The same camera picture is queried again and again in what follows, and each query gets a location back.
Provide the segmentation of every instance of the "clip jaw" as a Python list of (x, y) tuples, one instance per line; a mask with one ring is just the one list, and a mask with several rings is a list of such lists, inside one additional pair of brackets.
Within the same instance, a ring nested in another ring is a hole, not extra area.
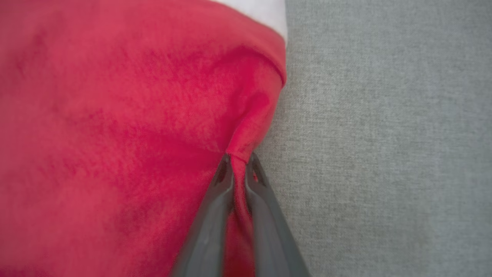
[(172, 277), (222, 276), (225, 225), (232, 208), (234, 173), (224, 155), (188, 232)]
[[(257, 277), (309, 277), (274, 192), (253, 153), (246, 166), (246, 200), (253, 217)], [(220, 277), (225, 224), (233, 205), (234, 174), (223, 156), (210, 183), (172, 277)]]
[(308, 277), (308, 268), (254, 153), (246, 166), (245, 186), (253, 216), (256, 276)]

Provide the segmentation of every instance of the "red cloth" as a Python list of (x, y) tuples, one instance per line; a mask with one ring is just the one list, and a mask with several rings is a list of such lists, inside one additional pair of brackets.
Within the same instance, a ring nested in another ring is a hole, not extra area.
[(225, 151), (226, 276), (252, 276), (245, 162), (285, 78), (215, 2), (0, 2), (0, 277), (167, 276)]

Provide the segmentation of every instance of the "gray fabric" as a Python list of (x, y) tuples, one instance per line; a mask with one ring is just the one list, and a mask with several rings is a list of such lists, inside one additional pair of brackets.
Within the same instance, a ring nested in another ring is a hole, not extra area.
[(288, 0), (257, 153), (314, 277), (492, 276), (492, 1)]

